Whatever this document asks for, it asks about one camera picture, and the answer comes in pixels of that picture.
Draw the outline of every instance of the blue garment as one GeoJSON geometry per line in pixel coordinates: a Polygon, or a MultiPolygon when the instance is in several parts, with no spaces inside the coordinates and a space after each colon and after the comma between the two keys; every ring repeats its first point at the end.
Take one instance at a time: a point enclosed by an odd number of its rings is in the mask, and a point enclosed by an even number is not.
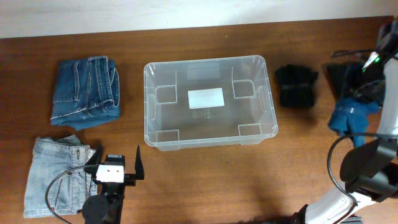
{"type": "MultiPolygon", "coordinates": [[[[45,191],[50,182],[62,172],[85,165],[95,150],[80,144],[75,136],[54,140],[37,138],[33,148],[25,192],[25,218],[53,216],[45,203],[45,191]]],[[[49,203],[59,215],[77,214],[85,200],[97,194],[91,175],[83,169],[70,172],[50,188],[49,203]]]]}
{"type": "MultiPolygon", "coordinates": [[[[353,98],[340,98],[329,120],[329,128],[340,136],[350,133],[363,133],[368,128],[368,115],[379,112],[376,102],[360,103],[353,98]]],[[[362,146],[365,137],[355,136],[351,138],[354,147],[362,146]]]]}
{"type": "Polygon", "coordinates": [[[113,60],[99,56],[60,64],[52,125],[80,130],[119,116],[119,75],[113,60]]]}

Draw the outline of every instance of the storage box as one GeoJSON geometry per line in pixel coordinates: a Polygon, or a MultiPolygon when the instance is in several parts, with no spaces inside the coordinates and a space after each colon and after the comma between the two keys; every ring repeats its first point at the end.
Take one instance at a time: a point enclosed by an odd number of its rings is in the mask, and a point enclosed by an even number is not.
{"type": "Polygon", "coordinates": [[[144,104],[145,142],[161,151],[259,144],[278,132],[258,55],[148,63],[144,104]]]}

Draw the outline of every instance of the folded jeans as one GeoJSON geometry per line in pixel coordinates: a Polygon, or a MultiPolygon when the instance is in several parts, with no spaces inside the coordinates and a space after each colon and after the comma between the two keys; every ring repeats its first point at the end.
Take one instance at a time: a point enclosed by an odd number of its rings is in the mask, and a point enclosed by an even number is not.
{"type": "Polygon", "coordinates": [[[52,125],[80,130],[119,116],[119,75],[114,60],[98,56],[60,64],[53,96],[52,125]]]}
{"type": "MultiPolygon", "coordinates": [[[[56,140],[37,138],[25,192],[24,217],[53,216],[45,203],[45,191],[50,182],[68,169],[85,165],[94,152],[90,146],[82,145],[75,135],[56,140]]],[[[57,214],[74,215],[88,197],[96,194],[97,186],[91,175],[81,169],[57,180],[50,188],[48,199],[57,214]]]]}

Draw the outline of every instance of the white backdrop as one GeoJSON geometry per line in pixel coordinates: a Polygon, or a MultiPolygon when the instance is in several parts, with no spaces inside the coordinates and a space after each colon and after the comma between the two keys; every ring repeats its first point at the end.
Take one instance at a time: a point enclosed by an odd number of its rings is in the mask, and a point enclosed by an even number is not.
{"type": "Polygon", "coordinates": [[[398,0],[0,0],[0,37],[398,14],[398,0]]]}

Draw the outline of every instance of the brown wooden surface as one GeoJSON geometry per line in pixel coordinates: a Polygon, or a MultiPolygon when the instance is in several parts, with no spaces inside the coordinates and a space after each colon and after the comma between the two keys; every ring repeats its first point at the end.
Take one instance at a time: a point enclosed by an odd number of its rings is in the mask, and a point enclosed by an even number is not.
{"type": "MultiPolygon", "coordinates": [[[[113,32],[0,40],[0,220],[24,219],[24,193],[38,136],[77,136],[124,154],[133,172],[140,144],[146,180],[126,189],[122,223],[234,223],[291,215],[333,187],[326,154],[336,135],[327,128],[334,106],[320,65],[333,50],[375,46],[379,27],[391,17],[281,22],[194,29],[113,32]],[[160,152],[144,142],[143,68],[149,62],[262,55],[269,71],[279,133],[251,146],[160,152]],[[94,55],[115,59],[121,81],[121,118],[82,131],[50,125],[59,61],[94,55]],[[318,101],[310,111],[278,105],[274,71],[306,65],[318,72],[318,101]]],[[[377,128],[378,116],[371,118],[377,128]]],[[[336,149],[338,168],[351,143],[336,149]]],[[[366,223],[396,223],[398,201],[358,212],[366,223]]],[[[67,217],[83,223],[81,215],[67,217]]]]}

